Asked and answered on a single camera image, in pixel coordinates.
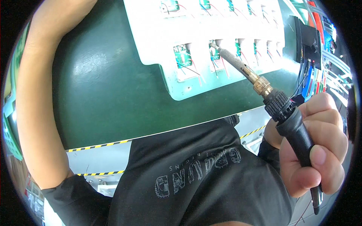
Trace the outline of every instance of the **black shirt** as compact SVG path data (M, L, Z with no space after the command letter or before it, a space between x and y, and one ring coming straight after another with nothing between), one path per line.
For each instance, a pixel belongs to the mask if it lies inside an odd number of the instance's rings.
M113 198L77 175L42 192L67 226L288 225L278 151L264 141L254 155L220 119L133 140Z

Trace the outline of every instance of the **green work table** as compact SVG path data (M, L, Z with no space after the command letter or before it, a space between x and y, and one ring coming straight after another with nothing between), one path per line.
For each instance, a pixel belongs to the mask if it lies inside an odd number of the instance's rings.
M297 84L295 23L279 0L284 29L283 69L264 74L291 95ZM248 80L175 101L158 64L143 65L123 1L100 0L61 41L53 65L56 125L66 149L178 129L263 105Z

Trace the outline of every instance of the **black sleeve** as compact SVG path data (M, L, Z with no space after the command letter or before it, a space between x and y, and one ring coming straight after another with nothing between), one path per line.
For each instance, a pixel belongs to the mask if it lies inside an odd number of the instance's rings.
M94 190L83 176L74 175L42 193L66 226L108 223L112 198Z
M263 141L260 144L258 156L280 174L279 149L271 146L267 141Z

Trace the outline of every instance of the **black handle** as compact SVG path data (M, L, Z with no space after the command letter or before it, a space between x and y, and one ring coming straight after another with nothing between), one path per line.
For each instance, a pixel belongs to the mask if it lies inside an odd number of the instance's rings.
M309 153L314 146L314 142L303 123L303 117L297 107L292 109L290 117L281 124L277 124L278 133L285 137L290 143L302 167L312 166ZM311 188L314 214L319 213L319 206L323 200L322 187Z

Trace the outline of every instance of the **yellow black hazard stripe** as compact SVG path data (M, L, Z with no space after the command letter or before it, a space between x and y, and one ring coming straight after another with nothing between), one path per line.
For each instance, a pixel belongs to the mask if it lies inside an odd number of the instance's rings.
M74 149L66 150L66 152L76 152L76 151L88 150L88 149L92 149L92 148L100 148L100 147L105 147L105 146L111 146L114 144L127 143L130 141L132 141L132 140L122 140L122 141L112 142L112 143L108 143L108 144L100 144L100 145L94 145L94 146L89 146L89 147L84 147L84 148L74 148Z
M266 127L266 125L264 125L264 126L262 126L262 127L258 128L258 129L256 129L256 130L254 130L253 132L250 132L250 133L248 133L248 134L245 134L245 135L241 136L241 137L240 137L240 139L243 139L243 138L245 138L245 137L249 136L250 134L253 134L253 133L255 133L255 132L257 132L257 131L259 131L259 130L261 130L261 129L265 128L265 127Z
M99 172L96 174L77 174L77 175L78 176L97 176L97 175L121 174L123 172L124 172L124 170L114 171L114 172Z

